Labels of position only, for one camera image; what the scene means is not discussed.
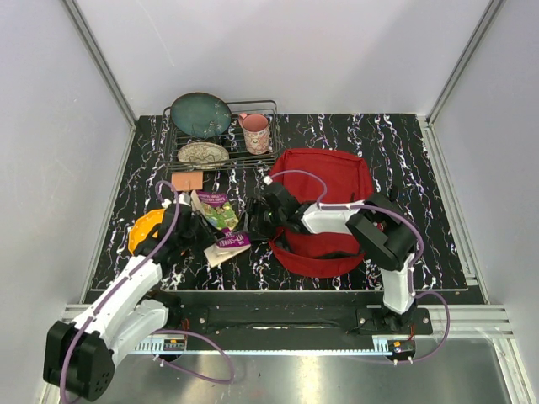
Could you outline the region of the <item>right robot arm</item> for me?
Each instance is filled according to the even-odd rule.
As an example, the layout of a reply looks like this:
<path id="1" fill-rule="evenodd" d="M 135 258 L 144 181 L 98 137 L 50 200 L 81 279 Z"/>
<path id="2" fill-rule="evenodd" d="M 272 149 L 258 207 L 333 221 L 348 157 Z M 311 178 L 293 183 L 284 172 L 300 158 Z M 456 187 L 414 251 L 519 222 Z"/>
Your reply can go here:
<path id="1" fill-rule="evenodd" d="M 424 243 L 388 197 L 374 193 L 349 203 L 301 202 L 273 182 L 248 201 L 243 220 L 248 234 L 269 241 L 277 260 L 294 274 L 333 278 L 370 259 L 382 275 L 383 326 L 396 334 L 411 326 L 411 278 Z"/>

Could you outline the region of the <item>purple treehouse book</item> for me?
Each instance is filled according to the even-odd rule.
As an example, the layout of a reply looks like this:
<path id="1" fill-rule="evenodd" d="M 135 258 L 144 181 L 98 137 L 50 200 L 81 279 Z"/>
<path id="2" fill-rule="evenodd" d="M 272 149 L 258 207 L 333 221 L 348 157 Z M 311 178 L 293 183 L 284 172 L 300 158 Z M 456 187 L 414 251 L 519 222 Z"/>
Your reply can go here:
<path id="1" fill-rule="evenodd" d="M 226 194 L 193 190 L 190 197 L 195 210 L 218 233 L 216 240 L 204 250 L 211 268 L 251 248 L 247 233 L 239 230 L 239 218 Z"/>

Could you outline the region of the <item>red student backpack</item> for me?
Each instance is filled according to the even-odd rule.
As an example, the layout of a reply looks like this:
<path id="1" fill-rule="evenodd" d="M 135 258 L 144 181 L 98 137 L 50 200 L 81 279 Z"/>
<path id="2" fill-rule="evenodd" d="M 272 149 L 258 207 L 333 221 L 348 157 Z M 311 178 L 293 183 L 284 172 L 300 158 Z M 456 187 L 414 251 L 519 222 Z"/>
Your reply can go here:
<path id="1" fill-rule="evenodd" d="M 269 242 L 273 254 L 288 271 L 328 279 L 355 269 L 364 258 L 346 221 L 374 192 L 366 161 L 344 151 L 288 149 L 270 171 L 298 202 L 307 205 L 299 223 L 307 233 L 286 227 Z"/>

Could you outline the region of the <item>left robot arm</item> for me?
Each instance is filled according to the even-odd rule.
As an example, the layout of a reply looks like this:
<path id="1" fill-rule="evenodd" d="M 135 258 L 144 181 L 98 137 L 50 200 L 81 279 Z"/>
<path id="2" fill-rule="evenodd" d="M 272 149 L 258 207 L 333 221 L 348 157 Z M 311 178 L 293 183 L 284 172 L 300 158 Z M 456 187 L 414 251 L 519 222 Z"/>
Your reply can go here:
<path id="1" fill-rule="evenodd" d="M 119 277 L 83 313 L 57 321 L 45 340 L 44 382 L 87 401 L 109 387 L 120 362 L 149 334 L 175 332 L 181 325 L 180 299 L 159 289 L 180 254 L 213 238 L 190 197 L 166 201 L 131 229 L 135 249 Z"/>

